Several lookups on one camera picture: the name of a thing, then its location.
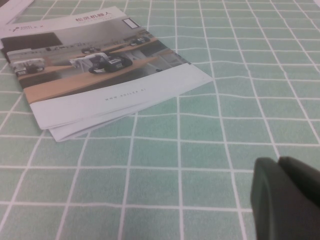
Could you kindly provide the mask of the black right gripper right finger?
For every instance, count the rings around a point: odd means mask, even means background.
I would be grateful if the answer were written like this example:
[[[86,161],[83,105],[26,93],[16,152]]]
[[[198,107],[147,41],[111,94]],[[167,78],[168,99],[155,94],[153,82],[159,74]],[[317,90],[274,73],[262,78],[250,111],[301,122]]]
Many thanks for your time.
[[[320,171],[292,157],[281,157],[279,166],[288,177],[284,206],[280,211],[281,240],[320,238]]]

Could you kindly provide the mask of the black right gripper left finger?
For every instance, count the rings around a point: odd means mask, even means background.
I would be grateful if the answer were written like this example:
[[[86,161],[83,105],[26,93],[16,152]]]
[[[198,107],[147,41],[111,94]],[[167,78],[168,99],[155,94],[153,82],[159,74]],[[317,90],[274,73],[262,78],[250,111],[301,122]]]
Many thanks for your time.
[[[278,240],[279,203],[276,179],[279,169],[276,162],[267,157],[255,161],[250,202],[258,240]]]

